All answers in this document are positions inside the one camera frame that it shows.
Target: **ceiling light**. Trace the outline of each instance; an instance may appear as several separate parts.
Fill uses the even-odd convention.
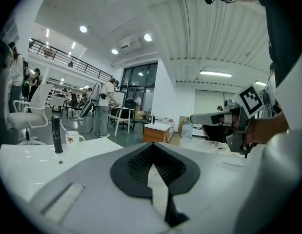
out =
[[[146,41],[151,41],[151,40],[152,40],[150,34],[145,34],[145,35],[144,35],[144,39],[145,39]]]
[[[85,26],[81,26],[79,28],[81,30],[81,32],[86,33],[87,32],[87,28]]]
[[[260,82],[260,81],[256,81],[255,84],[261,85],[261,86],[266,86],[266,83]]]
[[[223,76],[223,77],[231,77],[231,74],[226,74],[226,73],[219,73],[219,72],[214,72],[214,71],[201,71],[201,75],[210,75],[210,76]]]

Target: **gray pants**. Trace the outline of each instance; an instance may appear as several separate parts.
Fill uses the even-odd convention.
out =
[[[9,110],[10,113],[16,113],[14,110],[13,102],[15,100],[20,100],[20,94],[22,92],[22,85],[21,86],[13,86],[11,87],[10,91],[10,99],[9,99]]]
[[[108,120],[108,107],[96,107],[94,132],[100,136],[106,136]]]

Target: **shoe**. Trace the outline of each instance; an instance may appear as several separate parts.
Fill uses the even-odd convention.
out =
[[[109,138],[111,135],[110,134],[107,134],[105,136],[100,136],[101,138]]]

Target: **mug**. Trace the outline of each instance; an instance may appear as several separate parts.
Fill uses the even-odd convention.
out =
[[[65,133],[65,142],[70,149],[74,149],[79,145],[79,138],[84,141],[84,137],[79,135],[77,131],[67,131]]]

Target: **black railing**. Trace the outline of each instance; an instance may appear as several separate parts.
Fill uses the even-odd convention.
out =
[[[57,61],[59,63],[62,63],[68,67],[71,67],[73,69],[77,69],[79,71],[84,72],[85,74],[91,75],[93,77],[96,77],[100,79],[101,81],[109,81],[109,79],[112,78],[112,76],[94,66],[91,66],[90,64],[79,60],[76,57],[68,55],[68,53],[63,52],[62,50],[59,50],[55,47],[52,47],[50,45],[46,45],[41,41],[31,39],[29,42],[29,48],[28,51],[46,58],[49,58],[51,60]]]

